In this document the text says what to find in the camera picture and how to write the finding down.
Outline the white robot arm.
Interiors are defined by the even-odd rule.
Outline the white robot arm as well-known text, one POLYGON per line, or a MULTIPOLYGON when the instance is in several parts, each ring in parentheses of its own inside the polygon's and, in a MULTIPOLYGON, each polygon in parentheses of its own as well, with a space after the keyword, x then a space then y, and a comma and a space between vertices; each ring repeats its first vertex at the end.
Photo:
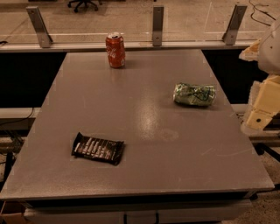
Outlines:
POLYGON ((253 82, 241 122, 243 133, 255 135, 280 113, 280 17, 239 58, 256 61, 258 68, 268 74, 264 81, 253 82))

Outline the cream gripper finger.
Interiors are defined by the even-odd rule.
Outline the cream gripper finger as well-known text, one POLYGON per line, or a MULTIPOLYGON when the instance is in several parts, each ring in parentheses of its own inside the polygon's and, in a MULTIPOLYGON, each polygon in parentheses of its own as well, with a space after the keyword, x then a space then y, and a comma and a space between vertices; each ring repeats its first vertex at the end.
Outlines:
POLYGON ((280 113, 280 76, 270 74, 263 82, 254 81, 248 107, 241 122, 247 135, 259 134, 280 113))
POLYGON ((240 53, 239 58, 246 61, 258 61, 260 42, 260 39, 256 40, 251 46, 240 53))

